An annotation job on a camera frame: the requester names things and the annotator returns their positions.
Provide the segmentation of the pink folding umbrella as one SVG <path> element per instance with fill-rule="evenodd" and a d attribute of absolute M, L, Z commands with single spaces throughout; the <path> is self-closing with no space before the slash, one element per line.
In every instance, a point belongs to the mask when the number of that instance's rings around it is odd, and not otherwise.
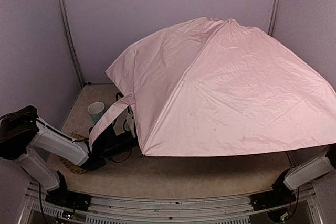
<path fill-rule="evenodd" d="M 106 70 L 122 92 L 93 145 L 127 107 L 141 152 L 212 157 L 335 143 L 335 91 L 257 27 L 197 18 L 130 45 Z"/>

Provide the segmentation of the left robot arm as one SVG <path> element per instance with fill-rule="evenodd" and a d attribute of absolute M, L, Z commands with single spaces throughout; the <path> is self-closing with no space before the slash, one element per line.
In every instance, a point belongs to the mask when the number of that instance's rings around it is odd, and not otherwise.
<path fill-rule="evenodd" d="M 60 172 L 55 172 L 35 151 L 44 149 L 58 155 L 85 171 L 98 170 L 107 160 L 138 146 L 134 130 L 116 135 L 112 122 L 95 140 L 77 140 L 46 123 L 37 114 L 37 109 L 23 109 L 1 116 L 1 158 L 15 161 L 31 177 L 48 191 L 66 190 L 66 182 Z"/>

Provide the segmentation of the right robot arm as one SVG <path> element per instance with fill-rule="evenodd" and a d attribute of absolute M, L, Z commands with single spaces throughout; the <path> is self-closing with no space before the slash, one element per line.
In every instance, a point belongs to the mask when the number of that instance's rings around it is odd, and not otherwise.
<path fill-rule="evenodd" d="M 331 144 L 318 156 L 282 172 L 272 185 L 278 195 L 290 195 L 300 186 L 335 170 L 335 144 Z"/>

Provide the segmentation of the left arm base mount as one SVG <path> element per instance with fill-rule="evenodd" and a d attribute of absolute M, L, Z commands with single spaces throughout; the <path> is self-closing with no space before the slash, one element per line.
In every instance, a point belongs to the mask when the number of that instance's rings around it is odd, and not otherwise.
<path fill-rule="evenodd" d="M 47 203 L 87 212 L 91 203 L 92 197 L 88 194 L 67 191 L 65 193 L 48 193 L 45 197 Z"/>

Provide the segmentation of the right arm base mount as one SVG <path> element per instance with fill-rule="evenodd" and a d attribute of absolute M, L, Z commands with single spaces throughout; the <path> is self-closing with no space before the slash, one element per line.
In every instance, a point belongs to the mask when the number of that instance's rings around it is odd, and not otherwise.
<path fill-rule="evenodd" d="M 252 194 L 250 200 L 254 211 L 260 211 L 295 202 L 296 196 L 292 191 L 289 193 L 281 193 L 272 190 Z"/>

